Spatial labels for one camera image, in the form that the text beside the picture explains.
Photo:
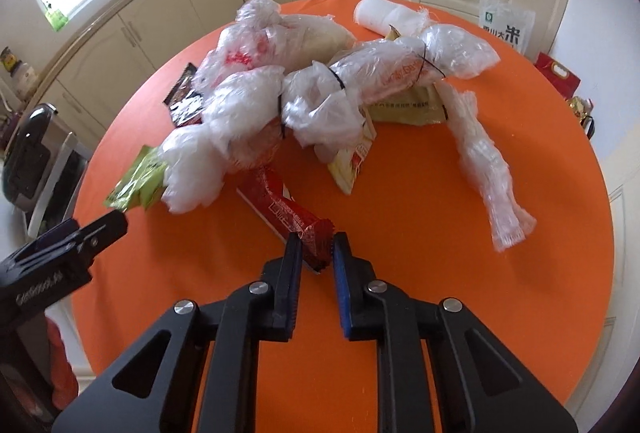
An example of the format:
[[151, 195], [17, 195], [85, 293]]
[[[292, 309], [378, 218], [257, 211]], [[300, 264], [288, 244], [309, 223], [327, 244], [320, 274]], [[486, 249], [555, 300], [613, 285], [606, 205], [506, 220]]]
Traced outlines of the green snack bag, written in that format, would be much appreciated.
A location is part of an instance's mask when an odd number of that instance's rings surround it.
[[167, 164], [160, 149], [143, 146], [122, 179], [107, 195], [107, 208], [126, 213], [141, 206], [147, 210], [164, 193], [164, 174]]

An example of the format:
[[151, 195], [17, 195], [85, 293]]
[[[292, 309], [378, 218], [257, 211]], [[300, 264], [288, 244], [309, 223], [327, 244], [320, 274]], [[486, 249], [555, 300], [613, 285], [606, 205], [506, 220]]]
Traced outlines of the black snack packet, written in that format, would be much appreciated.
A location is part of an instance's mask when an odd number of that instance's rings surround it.
[[202, 123], [203, 96], [192, 87], [197, 67], [189, 62], [163, 100], [174, 127]]

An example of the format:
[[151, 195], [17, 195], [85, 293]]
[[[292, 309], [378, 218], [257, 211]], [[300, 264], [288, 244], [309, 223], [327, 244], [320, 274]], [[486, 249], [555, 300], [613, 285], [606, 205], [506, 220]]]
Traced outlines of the long clear plastic sleeve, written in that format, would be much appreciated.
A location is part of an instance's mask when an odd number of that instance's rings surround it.
[[497, 252], [506, 251], [523, 242], [537, 221], [515, 199], [509, 164], [478, 119], [475, 94], [459, 92], [444, 81], [436, 90], [447, 110], [462, 170], [483, 199], [492, 244]]

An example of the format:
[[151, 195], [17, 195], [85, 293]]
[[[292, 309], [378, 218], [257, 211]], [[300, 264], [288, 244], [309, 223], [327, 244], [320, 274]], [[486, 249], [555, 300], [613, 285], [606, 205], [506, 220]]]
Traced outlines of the red snack wrapper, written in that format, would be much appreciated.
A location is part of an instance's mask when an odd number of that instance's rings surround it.
[[249, 171], [236, 192], [283, 241], [289, 234], [299, 237], [303, 259], [313, 271], [320, 273], [332, 263], [333, 223], [298, 203], [272, 167]]

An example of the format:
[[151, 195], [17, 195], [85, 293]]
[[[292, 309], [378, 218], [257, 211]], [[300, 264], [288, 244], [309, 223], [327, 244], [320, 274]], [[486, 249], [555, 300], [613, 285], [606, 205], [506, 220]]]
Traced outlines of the white plastic bag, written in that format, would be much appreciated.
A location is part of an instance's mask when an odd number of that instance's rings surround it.
[[272, 160], [283, 138], [283, 80], [280, 66], [233, 73], [204, 95], [201, 123], [179, 127], [165, 138], [162, 201], [171, 213], [210, 205], [224, 175]]

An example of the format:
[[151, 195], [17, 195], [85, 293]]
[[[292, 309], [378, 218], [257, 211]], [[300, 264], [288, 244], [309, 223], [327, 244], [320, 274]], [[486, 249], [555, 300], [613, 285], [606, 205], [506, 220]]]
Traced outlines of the yellow snack wrapper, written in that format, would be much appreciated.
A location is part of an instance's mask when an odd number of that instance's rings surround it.
[[362, 134], [354, 148], [340, 150], [328, 170], [342, 193], [351, 194], [360, 173], [362, 164], [373, 146], [376, 130], [367, 109], [361, 109], [364, 116]]

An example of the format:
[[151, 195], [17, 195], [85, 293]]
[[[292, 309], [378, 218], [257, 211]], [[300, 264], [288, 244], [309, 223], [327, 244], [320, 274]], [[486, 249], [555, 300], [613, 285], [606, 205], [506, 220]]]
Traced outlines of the clear plastic bag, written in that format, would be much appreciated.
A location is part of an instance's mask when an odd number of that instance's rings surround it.
[[476, 78], [497, 66], [498, 52], [454, 24], [436, 23], [418, 36], [364, 42], [334, 59], [330, 69], [361, 106], [378, 104], [414, 86], [444, 78]]
[[281, 119], [323, 163], [357, 145], [366, 118], [355, 93], [326, 64], [314, 61], [284, 78]]

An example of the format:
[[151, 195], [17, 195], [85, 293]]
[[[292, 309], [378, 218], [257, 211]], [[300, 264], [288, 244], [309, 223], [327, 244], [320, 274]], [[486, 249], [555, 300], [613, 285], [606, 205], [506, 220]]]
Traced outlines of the plastic bag red print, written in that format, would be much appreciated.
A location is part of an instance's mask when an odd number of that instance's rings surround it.
[[234, 23], [220, 32], [192, 86], [205, 94], [233, 73], [265, 66], [290, 73], [315, 61], [327, 63], [355, 43], [352, 32], [330, 16], [283, 15], [274, 0], [248, 0], [236, 12]]

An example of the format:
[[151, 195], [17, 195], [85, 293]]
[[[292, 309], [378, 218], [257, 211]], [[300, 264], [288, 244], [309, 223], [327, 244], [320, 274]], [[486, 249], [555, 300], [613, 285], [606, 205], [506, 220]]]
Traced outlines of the olive paper packet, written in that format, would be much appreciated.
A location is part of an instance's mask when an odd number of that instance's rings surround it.
[[447, 120], [447, 111], [433, 84], [413, 86], [368, 108], [374, 122], [414, 126]]

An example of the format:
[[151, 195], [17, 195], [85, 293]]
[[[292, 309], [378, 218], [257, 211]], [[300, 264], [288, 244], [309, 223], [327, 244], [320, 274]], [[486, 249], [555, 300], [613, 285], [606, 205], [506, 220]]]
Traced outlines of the metal shelf rack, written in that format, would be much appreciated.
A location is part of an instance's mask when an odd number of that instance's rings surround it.
[[65, 134], [66, 138], [58, 150], [35, 208], [24, 212], [26, 237], [29, 241], [62, 223], [73, 213], [80, 182], [91, 158], [91, 150], [73, 132]]

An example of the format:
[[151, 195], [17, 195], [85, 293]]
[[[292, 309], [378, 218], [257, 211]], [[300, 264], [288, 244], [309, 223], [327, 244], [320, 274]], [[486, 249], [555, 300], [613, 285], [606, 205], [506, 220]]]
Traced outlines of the black rice cooker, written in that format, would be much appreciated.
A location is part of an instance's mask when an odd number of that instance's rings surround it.
[[66, 134], [52, 104], [38, 104], [20, 124], [2, 168], [2, 192], [21, 211], [35, 208]]

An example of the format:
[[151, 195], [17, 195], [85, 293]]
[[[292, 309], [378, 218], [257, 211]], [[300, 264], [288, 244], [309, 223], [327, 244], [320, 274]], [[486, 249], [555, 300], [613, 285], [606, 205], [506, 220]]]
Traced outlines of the jar on counter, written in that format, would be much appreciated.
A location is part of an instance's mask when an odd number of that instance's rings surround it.
[[1, 64], [9, 75], [9, 88], [23, 102], [30, 101], [37, 89], [38, 74], [27, 62], [12, 52], [9, 46], [1, 51]]

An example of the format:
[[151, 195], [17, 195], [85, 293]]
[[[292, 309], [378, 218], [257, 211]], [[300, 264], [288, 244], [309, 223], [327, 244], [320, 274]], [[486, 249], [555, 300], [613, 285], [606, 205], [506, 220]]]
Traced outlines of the red gift bag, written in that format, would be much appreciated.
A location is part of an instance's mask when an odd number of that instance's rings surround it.
[[535, 62], [535, 68], [565, 100], [574, 96], [580, 84], [580, 78], [562, 63], [544, 52], [540, 52]]

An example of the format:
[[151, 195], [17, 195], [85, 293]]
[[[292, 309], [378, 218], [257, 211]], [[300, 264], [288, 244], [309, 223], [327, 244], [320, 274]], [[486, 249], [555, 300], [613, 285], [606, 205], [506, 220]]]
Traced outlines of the white rice bag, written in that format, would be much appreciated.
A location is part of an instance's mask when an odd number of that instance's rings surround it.
[[536, 14], [502, 0], [480, 0], [478, 25], [524, 55], [532, 37]]

